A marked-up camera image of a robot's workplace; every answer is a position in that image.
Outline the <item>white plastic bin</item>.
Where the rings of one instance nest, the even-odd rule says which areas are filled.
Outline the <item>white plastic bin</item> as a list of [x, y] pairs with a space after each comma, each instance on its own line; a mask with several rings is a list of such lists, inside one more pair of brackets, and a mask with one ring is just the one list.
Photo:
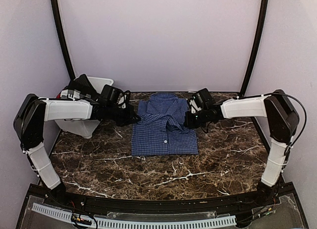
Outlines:
[[[114, 81], [109, 78], [99, 78], [86, 76], [89, 83], [93, 86], [98, 94], [101, 93], [105, 85], [112, 86]], [[75, 80], [84, 80], [84, 77], [78, 77]], [[87, 101], [81, 101], [77, 104], [64, 106], [58, 110], [58, 118], [55, 122], [63, 131], [79, 135], [83, 138], [92, 138], [94, 130], [100, 124], [99, 120], [90, 120], [92, 106], [88, 106]]]

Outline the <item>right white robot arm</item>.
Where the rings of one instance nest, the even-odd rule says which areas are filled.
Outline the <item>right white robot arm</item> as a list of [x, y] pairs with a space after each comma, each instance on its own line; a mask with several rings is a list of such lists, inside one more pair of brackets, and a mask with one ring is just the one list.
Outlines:
[[207, 89], [202, 89], [187, 100], [189, 110], [184, 125], [190, 129], [205, 127], [223, 119], [236, 117], [265, 117], [268, 122], [271, 146], [262, 184], [273, 187], [287, 164], [289, 150], [299, 124], [299, 115], [281, 89], [253, 97], [234, 97], [215, 102]]

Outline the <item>blue checked long sleeve shirt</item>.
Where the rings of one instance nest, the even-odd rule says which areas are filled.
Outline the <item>blue checked long sleeve shirt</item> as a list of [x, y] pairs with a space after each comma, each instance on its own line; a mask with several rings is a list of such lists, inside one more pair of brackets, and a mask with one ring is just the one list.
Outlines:
[[155, 93], [147, 101], [140, 100], [133, 125], [133, 156], [197, 155], [195, 130], [184, 126], [187, 100], [173, 93]]

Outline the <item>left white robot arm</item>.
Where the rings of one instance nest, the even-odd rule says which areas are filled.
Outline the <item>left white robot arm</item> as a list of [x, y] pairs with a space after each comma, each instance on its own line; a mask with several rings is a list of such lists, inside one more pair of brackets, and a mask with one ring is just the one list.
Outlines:
[[50, 198], [59, 207], [66, 207], [70, 197], [62, 189], [64, 184], [55, 171], [46, 150], [46, 126], [58, 121], [83, 122], [112, 120], [117, 126], [127, 126], [140, 121], [129, 98], [122, 103], [101, 103], [82, 98], [66, 100], [28, 94], [13, 121], [20, 148], [30, 162], [32, 170], [44, 186], [52, 190]]

